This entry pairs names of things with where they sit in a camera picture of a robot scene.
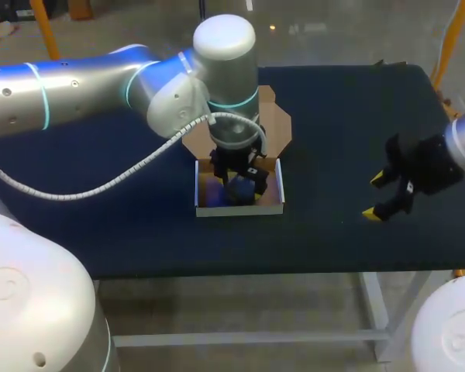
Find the orange pole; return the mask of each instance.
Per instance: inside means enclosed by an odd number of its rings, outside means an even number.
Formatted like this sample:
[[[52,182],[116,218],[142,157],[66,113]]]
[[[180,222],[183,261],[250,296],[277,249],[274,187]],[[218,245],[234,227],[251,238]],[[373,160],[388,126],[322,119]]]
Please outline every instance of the orange pole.
[[[31,4],[31,8],[34,11],[34,17],[36,18],[38,26],[40,27],[41,36],[43,37],[43,42],[45,43],[50,59],[60,59],[57,42],[55,41],[55,36],[53,36],[47,11],[43,5],[43,0],[29,0],[29,3]]]
[[[455,270],[454,272],[455,277],[464,277],[465,276],[465,270]]]
[[[439,85],[441,84],[441,80],[443,79],[443,75],[448,67],[448,63],[450,62],[451,55],[453,54],[453,49],[456,45],[458,40],[458,36],[462,30],[463,24],[465,23],[465,0],[460,0],[458,4],[458,8],[456,9],[456,14],[453,17],[451,24],[448,26],[446,30],[446,36],[443,40],[442,51],[441,51],[441,58],[436,62],[434,69],[432,70],[432,84],[434,88],[437,90]]]

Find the white cable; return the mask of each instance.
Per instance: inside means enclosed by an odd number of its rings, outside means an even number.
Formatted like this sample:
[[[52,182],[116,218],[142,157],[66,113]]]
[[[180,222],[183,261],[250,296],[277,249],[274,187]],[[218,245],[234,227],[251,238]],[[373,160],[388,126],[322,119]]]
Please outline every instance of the white cable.
[[[441,36],[441,45],[439,46],[439,56],[437,57],[437,62],[436,62],[436,71],[434,71],[434,75],[431,76],[431,81],[433,81],[436,78],[436,75],[439,72],[439,65],[441,64],[441,57],[443,56],[443,45],[444,45],[444,39],[446,38],[446,34],[448,33],[448,29],[451,26],[451,23],[455,19],[456,12],[458,12],[458,8],[460,7],[461,0],[458,0],[456,3],[455,10],[453,10],[453,14],[451,15],[451,18],[449,18],[448,23],[446,24],[446,27],[443,30],[443,35]]]
[[[261,152],[262,154],[267,154],[267,138],[265,136],[264,131],[254,121],[249,120],[247,118],[243,118],[242,116],[239,116],[236,114],[229,113],[229,112],[214,112],[212,113],[212,116],[214,116],[215,118],[235,119],[239,122],[242,122],[254,128],[260,134],[260,138],[262,139]],[[6,184],[8,184],[9,186],[12,186],[13,188],[21,192],[24,192],[25,194],[28,194],[28,195],[31,195],[37,198],[46,199],[46,200],[53,200],[57,202],[68,202],[68,201],[70,202],[73,200],[89,198],[90,196],[100,194],[103,191],[113,188],[120,182],[124,181],[127,177],[135,174],[137,171],[139,171],[141,168],[147,165],[150,161],[154,160],[156,157],[161,155],[165,150],[167,150],[169,147],[175,144],[182,136],[189,133],[197,124],[199,124],[200,122],[204,122],[206,119],[207,119],[207,115],[203,115],[199,117],[198,119],[193,120],[192,122],[187,124],[183,129],[177,132],[174,136],[172,136],[166,143],[160,146],[157,150],[153,151],[148,157],[145,157],[139,163],[135,164],[130,169],[126,170],[124,173],[120,174],[118,177],[114,178],[113,180],[107,182],[106,184],[103,184],[102,186],[93,188],[92,190],[89,190],[89,191],[80,192],[77,194],[68,194],[68,195],[49,194],[47,192],[38,191],[34,188],[26,186],[25,184],[22,184],[12,179],[1,169],[0,169],[0,179],[4,181]]]

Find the robotic arm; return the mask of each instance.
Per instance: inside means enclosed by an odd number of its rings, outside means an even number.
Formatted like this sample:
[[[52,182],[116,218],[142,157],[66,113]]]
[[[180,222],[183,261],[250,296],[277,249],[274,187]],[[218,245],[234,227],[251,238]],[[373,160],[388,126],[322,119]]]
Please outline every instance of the robotic arm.
[[[127,172],[85,193],[36,191],[1,170],[0,178],[41,198],[85,198],[138,171],[201,121],[208,121],[217,144],[212,162],[225,187],[228,169],[247,177],[266,149],[253,27],[234,15],[212,17],[195,31],[193,47],[165,61],[145,46],[130,45],[102,57],[0,67],[0,136],[127,106],[169,138]],[[258,192],[266,187],[262,174],[254,172]],[[120,372],[81,262],[6,215],[0,206],[0,372]]]
[[[129,106],[171,137],[204,113],[205,87],[185,69],[193,61],[190,50],[160,62],[146,46],[130,45],[101,57],[0,67],[0,136]]]
[[[254,45],[255,32],[245,19],[222,15],[197,28],[193,50],[165,61],[158,61],[145,46],[130,45],[101,57],[0,67],[0,136],[47,130],[129,107],[142,115],[157,135],[169,139],[118,177],[78,194],[34,190],[1,170],[0,178],[39,198],[63,202],[86,198],[123,181],[195,125],[208,121],[211,138],[217,144],[211,162],[229,202],[254,202],[254,194],[265,192],[268,175],[254,165],[267,148],[259,124]],[[229,170],[254,183],[252,195],[246,200],[238,197],[234,183],[229,182]]]

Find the table leg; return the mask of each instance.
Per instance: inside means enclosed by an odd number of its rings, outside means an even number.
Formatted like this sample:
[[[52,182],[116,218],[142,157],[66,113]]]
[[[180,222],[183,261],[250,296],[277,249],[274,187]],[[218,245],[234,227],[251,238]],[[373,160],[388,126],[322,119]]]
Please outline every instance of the table leg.
[[[360,283],[370,316],[370,325],[373,329],[386,329],[389,323],[388,310],[377,273],[360,273]]]
[[[390,338],[375,343],[374,351],[378,362],[391,362],[402,356],[420,307],[431,293],[449,279],[451,270],[419,271],[415,274],[386,327]]]
[[[57,42],[53,36],[50,20],[48,19],[43,0],[29,0],[29,3],[31,4],[31,9],[34,11],[34,17],[38,22],[38,27],[40,28],[41,36],[43,37],[43,42],[45,43],[46,50],[48,50],[50,59],[60,59]]]

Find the teal light ring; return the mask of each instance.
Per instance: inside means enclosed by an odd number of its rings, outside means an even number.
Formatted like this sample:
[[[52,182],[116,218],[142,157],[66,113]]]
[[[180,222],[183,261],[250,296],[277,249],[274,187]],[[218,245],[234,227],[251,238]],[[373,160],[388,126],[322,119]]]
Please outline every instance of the teal light ring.
[[[215,102],[212,102],[212,101],[208,101],[208,104],[210,106],[213,106],[213,107],[216,107],[217,109],[237,109],[238,107],[241,107],[241,106],[244,106],[245,104],[251,102],[252,100],[255,99],[255,97],[258,95],[258,87],[255,91],[255,93],[253,93],[251,95],[251,97],[245,99],[243,102],[240,102],[240,103],[236,103],[234,105],[221,105],[220,103],[215,103]]]
[[[36,76],[38,83],[40,84],[41,95],[43,96],[43,105],[45,106],[45,123],[43,124],[43,129],[41,130],[45,130],[50,125],[50,106],[48,105],[47,90],[45,89],[45,86],[43,85],[43,82],[41,81],[40,74],[38,73],[38,70],[36,69],[36,67],[33,66],[32,64],[28,64],[27,62],[24,64],[31,69],[34,76]]]
[[[132,77],[129,79],[128,83],[127,83],[127,86],[126,86],[126,102],[127,102],[127,105],[129,107],[131,107],[130,103],[129,103],[129,89],[131,89],[131,84],[133,83],[134,79],[136,79],[136,76],[138,76],[138,74],[143,71],[145,68],[147,68],[148,66],[151,66],[152,64],[156,64],[158,63],[159,61],[158,60],[152,60],[151,62],[148,62],[147,64],[144,64],[143,66],[140,66],[136,71],[135,73],[132,75]]]

